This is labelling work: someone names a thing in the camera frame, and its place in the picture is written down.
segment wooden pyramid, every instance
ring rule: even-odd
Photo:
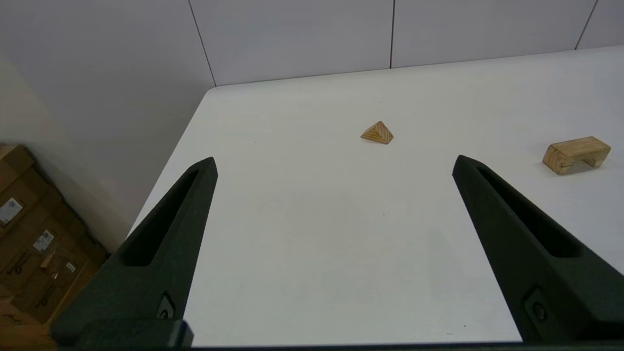
[[[386,127],[384,122],[379,121],[373,124],[373,126],[369,129],[366,129],[366,132],[364,132],[361,137],[363,137],[364,139],[380,142],[382,144],[390,144],[390,142],[394,138],[394,135],[390,133],[388,127]]]

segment wooden arch block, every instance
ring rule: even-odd
[[[390,144],[390,142],[394,138],[394,135],[390,133],[388,127],[386,127],[384,122],[379,121],[373,124],[373,126],[369,129],[366,129],[361,137],[363,137],[364,139],[380,142],[382,144]]]
[[[604,142],[594,137],[584,137],[550,145],[542,162],[555,173],[565,174],[580,160],[592,167],[600,167],[609,151],[611,147]]]

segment white wall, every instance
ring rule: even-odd
[[[214,86],[189,3],[1,1],[2,51],[112,199],[115,249]]]
[[[91,165],[72,143],[61,124],[35,95],[15,67],[0,56],[0,141],[25,144],[108,249],[119,246],[134,219],[127,220],[101,184]]]

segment table surface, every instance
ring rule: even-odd
[[[382,120],[389,145],[361,139]],[[624,272],[624,47],[206,93],[135,226],[184,170],[219,179],[185,319],[194,345],[520,340],[451,176],[487,164]],[[595,136],[559,176],[549,144]]]

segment barcode label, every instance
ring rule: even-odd
[[[69,270],[72,271],[72,273],[74,273],[76,271],[76,267],[74,265],[72,265],[71,262],[68,262],[65,267],[67,267]]]
[[[11,219],[15,218],[22,208],[22,205],[16,199],[10,198],[0,207],[0,220],[6,225]]]
[[[39,253],[44,252],[50,243],[54,240],[54,235],[50,233],[47,229],[41,233],[41,235],[35,240],[35,243],[32,245]]]

